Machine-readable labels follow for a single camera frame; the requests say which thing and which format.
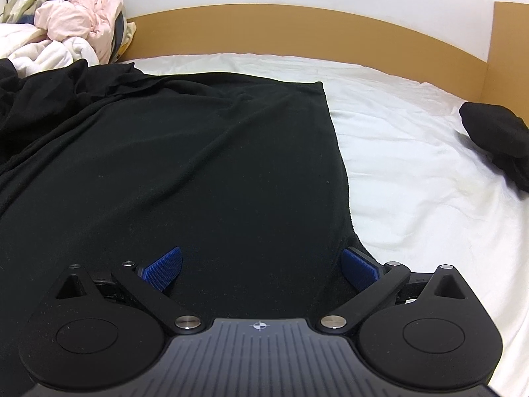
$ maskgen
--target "metal bolt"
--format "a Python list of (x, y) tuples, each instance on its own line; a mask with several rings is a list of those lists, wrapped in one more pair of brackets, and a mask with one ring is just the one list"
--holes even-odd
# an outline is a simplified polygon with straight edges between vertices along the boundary
[(332, 328), (333, 330), (342, 328), (347, 324), (347, 320), (339, 315), (328, 315), (327, 317), (321, 318), (319, 322), (321, 322), (322, 326)]
[(175, 325), (184, 330), (192, 330), (193, 328), (197, 328), (200, 324), (202, 324), (200, 318), (194, 317), (193, 315), (184, 315), (176, 318), (175, 321)]

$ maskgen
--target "crosshair symbol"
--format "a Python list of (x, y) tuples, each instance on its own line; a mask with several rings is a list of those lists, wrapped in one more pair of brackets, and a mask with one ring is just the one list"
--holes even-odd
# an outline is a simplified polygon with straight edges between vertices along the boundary
[(264, 330), (266, 327), (268, 327), (268, 324), (262, 322), (262, 321), (259, 321), (259, 322), (256, 322), (254, 325), (252, 325), (252, 327), (254, 327), (256, 330)]

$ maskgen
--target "black cloth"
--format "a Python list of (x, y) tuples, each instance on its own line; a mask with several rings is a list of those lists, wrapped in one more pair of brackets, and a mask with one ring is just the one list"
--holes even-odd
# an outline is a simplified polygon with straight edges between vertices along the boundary
[(464, 103), (459, 109), (470, 139), (492, 154), (493, 164), (529, 193), (529, 128), (503, 106)]
[(315, 319), (354, 295), (341, 250), (365, 252), (321, 83), (84, 60), (26, 79), (0, 62), (0, 240), (6, 393), (17, 331), (68, 264), (179, 246), (169, 294), (202, 318)]

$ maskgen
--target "white bed sheet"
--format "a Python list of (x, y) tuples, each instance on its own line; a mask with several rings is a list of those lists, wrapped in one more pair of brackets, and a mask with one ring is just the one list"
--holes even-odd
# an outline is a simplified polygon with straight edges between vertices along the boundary
[(273, 55), (136, 60), (150, 74), (229, 71), (322, 81), (346, 166), (353, 225), (380, 262), (416, 272), (453, 264), (498, 326), (490, 386), (529, 396), (529, 195), (468, 138), (462, 99), (372, 68)]

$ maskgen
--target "mattress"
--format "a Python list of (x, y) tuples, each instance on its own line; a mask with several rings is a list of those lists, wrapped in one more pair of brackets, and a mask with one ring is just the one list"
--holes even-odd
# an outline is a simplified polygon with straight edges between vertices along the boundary
[(150, 74), (229, 71), (322, 81), (360, 240), (379, 262), (400, 261), (415, 272), (456, 266), (502, 334), (490, 386), (503, 396), (529, 395), (529, 194), (472, 143), (458, 112), (464, 100), (372, 68), (296, 57), (134, 62)]

